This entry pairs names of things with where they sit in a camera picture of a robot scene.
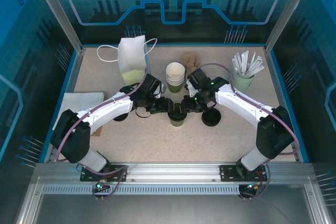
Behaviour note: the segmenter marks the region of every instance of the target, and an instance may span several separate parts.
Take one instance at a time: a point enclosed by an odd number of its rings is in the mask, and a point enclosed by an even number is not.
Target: stack of paper cups
[[[166,80],[172,93],[180,92],[184,81],[185,69],[180,63],[170,63],[166,68]]]

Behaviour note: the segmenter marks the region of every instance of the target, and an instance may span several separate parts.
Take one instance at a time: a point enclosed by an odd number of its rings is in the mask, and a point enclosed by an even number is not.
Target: bag handle
[[[111,48],[114,48],[114,49],[116,49],[116,50],[118,50],[118,48],[117,47],[112,47],[112,46],[110,46],[110,45],[101,45],[101,46],[99,46],[98,48],[97,48],[97,55],[98,55],[98,58],[101,60],[101,61],[104,61],[104,62],[115,62],[115,61],[118,61],[118,59],[117,60],[104,60],[104,59],[102,59],[102,58],[100,58],[100,56],[99,56],[99,48],[101,48],[101,47],[111,47]]]
[[[145,57],[150,51],[152,51],[152,49],[155,47],[155,45],[156,45],[158,39],[156,39],[156,38],[154,38],[154,39],[150,39],[150,40],[147,40],[147,41],[143,44],[143,45],[146,45],[148,42],[150,42],[150,41],[152,41],[152,40],[155,40],[154,45],[152,46],[152,48],[151,48],[147,53],[145,53],[145,54],[143,55],[144,57]],[[111,48],[114,48],[114,49],[118,50],[117,47],[113,47],[113,46],[110,46],[110,45],[101,45],[101,46],[99,46],[99,47],[97,48],[97,56],[98,56],[98,58],[99,58],[101,61],[104,61],[104,62],[115,62],[115,61],[118,61],[118,59],[117,59],[117,60],[104,60],[104,59],[100,58],[100,56],[99,56],[99,49],[102,48],[102,47],[111,47]]]

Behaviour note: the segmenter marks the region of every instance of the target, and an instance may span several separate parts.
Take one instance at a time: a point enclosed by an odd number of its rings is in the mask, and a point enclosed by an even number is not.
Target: glass panel
[[[45,0],[0,0],[0,9],[0,219],[14,223],[73,48]]]
[[[265,43],[287,0],[60,0],[83,44]]]
[[[274,47],[308,156],[317,174],[325,174],[328,170],[336,172],[335,2],[301,0]],[[335,197],[331,193],[327,198]]]

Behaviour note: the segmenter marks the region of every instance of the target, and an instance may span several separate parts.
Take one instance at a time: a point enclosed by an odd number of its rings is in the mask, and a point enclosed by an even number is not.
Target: white paper bag
[[[147,49],[147,43],[155,40],[155,43],[151,50],[154,48],[157,39],[150,39],[146,42],[144,35],[137,36],[135,38],[121,38],[118,47],[112,47],[109,45],[102,45],[97,48],[97,55],[99,56],[98,50],[101,47],[111,47],[118,50],[117,60],[103,60],[105,62],[118,61],[119,71],[124,79],[126,85],[131,85],[140,82],[145,74],[145,68],[148,69],[150,73],[149,55],[151,51]]]

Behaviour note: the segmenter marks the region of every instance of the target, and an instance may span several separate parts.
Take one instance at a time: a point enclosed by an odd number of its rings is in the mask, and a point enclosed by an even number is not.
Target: speckled countertop
[[[261,47],[155,47],[150,52],[151,74],[165,82],[165,68],[171,62],[178,62],[182,54],[196,52],[202,63],[217,62],[232,67],[236,52],[255,51],[265,59]],[[113,96],[123,87],[118,63],[106,63],[98,59],[96,48],[87,48],[77,79],[75,92],[100,92],[106,98]],[[117,51],[102,48],[103,59],[116,59]],[[258,73],[247,95],[253,99],[277,107],[278,100],[271,76],[264,60],[265,69]],[[206,67],[211,77],[228,74],[220,67]],[[180,102],[188,92],[171,93],[168,89],[163,96]],[[112,162],[235,162],[246,154],[256,142],[256,130],[230,109],[217,105],[222,119],[215,127],[203,124],[200,113],[190,113],[181,127],[170,124],[166,113],[139,118],[130,112],[123,122],[111,121],[102,127],[99,137],[91,136],[91,147],[98,150]],[[147,115],[144,109],[138,109]],[[293,156],[281,156],[277,161],[295,161]]]

